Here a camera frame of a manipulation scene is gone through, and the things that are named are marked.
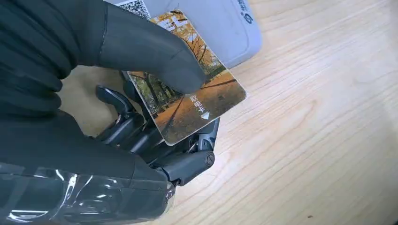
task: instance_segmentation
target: screw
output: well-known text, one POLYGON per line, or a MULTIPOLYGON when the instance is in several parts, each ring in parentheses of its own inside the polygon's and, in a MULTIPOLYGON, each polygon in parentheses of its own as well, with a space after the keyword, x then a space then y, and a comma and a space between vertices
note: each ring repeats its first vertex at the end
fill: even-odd
POLYGON ((206 157, 206 161, 205 161, 206 165, 208 167, 211 167, 214 164, 214 161, 215 161, 214 155, 213 154, 208 154, 207 157, 206 157))

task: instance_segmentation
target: white device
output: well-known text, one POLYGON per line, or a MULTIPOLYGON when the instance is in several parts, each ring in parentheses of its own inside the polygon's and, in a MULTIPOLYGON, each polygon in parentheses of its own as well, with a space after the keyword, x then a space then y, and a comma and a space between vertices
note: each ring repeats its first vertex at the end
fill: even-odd
POLYGON ((144 16, 181 10, 223 64, 232 68, 261 47, 260 29, 246 0, 106 0, 144 16))

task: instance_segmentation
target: transparent plastic sheet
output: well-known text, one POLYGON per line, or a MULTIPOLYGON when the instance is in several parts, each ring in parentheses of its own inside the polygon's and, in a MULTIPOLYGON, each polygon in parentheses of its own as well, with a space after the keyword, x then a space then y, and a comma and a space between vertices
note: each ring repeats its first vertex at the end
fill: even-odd
POLYGON ((34 176, 22 176, 21 167, 0 166, 1 198, 20 191, 19 199, 0 223, 131 224, 154 220, 170 208, 175 192, 169 182, 129 180, 79 175, 39 168, 34 176), (154 182, 140 189, 143 182, 154 182))

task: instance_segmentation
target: card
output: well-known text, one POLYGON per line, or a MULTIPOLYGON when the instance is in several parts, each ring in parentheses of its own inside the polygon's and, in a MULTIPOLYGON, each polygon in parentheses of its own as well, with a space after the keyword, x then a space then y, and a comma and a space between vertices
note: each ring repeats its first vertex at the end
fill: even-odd
POLYGON ((243 101, 246 92, 181 11, 175 10, 150 21, 183 39, 207 75, 200 90, 184 95, 167 87, 154 75, 129 72, 165 142, 174 145, 243 101))

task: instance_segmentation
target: robotic hand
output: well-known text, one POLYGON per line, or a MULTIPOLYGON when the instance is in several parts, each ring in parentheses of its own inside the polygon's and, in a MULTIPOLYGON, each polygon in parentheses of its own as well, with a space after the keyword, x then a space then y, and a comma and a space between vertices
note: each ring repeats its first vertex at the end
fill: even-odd
MULTIPOLYGON (((0 27, 0 224, 152 220, 213 164, 218 120, 167 146, 144 107, 141 116, 106 87, 97 97, 119 118, 96 138, 58 110, 54 92, 77 64, 146 71, 194 92, 205 75, 178 37, 100 0, 4 0, 0 27)), ((143 106, 127 80, 125 93, 143 106)))

